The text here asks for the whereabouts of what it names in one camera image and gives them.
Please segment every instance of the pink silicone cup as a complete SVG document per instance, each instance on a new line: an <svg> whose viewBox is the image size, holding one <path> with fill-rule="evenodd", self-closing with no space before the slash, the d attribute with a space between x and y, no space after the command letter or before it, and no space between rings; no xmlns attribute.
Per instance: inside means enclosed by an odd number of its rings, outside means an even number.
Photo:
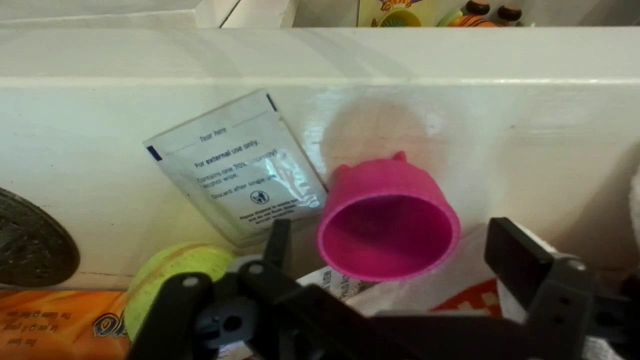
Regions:
<svg viewBox="0 0 640 360"><path fill-rule="evenodd" d="M460 219L441 186L400 152L336 169L319 250L350 278L384 281L441 266L458 237Z"/></svg>

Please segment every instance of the white packet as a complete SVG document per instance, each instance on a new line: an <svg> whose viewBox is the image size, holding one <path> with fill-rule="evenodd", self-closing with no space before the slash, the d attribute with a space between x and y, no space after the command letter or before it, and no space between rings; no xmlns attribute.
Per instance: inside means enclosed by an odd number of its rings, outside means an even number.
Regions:
<svg viewBox="0 0 640 360"><path fill-rule="evenodd" d="M145 141L162 171L238 247L276 218L319 214L326 191L266 91Z"/></svg>

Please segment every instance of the white wall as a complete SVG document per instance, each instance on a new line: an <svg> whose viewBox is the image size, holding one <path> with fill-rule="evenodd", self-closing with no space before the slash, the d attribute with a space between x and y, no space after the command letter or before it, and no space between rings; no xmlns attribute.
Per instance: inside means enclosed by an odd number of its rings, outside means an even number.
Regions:
<svg viewBox="0 0 640 360"><path fill-rule="evenodd" d="M124 285L166 243L220 241L142 140L266 87L324 180L338 164L402 147L441 180L464 230L512 215L607 271L636 263L626 204L640 164L636 31L499 30L479 39L416 30L0 31L0 186L79 239L80 271L67 285ZM312 257L312 225L298 231L298 254Z"/></svg>

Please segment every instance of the orange package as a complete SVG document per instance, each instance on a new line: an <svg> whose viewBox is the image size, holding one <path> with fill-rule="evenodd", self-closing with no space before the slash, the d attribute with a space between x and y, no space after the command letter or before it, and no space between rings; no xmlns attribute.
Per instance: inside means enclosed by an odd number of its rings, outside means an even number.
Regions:
<svg viewBox="0 0 640 360"><path fill-rule="evenodd" d="M126 291L0 291L0 357L124 360Z"/></svg>

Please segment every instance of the gray round object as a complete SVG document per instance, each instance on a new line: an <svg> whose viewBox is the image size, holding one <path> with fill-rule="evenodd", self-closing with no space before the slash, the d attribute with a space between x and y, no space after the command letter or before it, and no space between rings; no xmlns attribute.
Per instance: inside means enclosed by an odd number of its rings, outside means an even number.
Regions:
<svg viewBox="0 0 640 360"><path fill-rule="evenodd" d="M0 284L55 285L79 263L76 241L53 215L0 188Z"/></svg>

